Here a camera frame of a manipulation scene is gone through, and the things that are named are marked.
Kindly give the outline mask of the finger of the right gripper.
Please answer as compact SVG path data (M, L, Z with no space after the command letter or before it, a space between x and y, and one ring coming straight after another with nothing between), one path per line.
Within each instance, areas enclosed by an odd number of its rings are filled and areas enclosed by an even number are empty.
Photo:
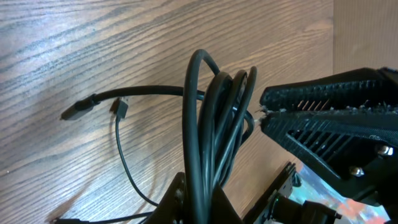
M306 82L267 87L259 103L267 111L321 111L397 105L397 70L359 68Z
M397 203L397 116L269 114L262 132L340 195L368 205Z

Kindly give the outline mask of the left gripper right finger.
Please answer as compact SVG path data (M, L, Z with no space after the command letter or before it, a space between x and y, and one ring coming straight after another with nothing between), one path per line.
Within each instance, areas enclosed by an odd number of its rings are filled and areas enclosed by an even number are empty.
M243 224L242 219L234 210L223 189L217 185L211 201L212 224Z

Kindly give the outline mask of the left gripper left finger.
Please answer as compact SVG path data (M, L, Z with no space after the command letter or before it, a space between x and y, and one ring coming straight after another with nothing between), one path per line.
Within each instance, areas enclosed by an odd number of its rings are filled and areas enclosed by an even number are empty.
M184 218L183 201L185 194L185 174L178 172L155 211L145 224L178 224Z

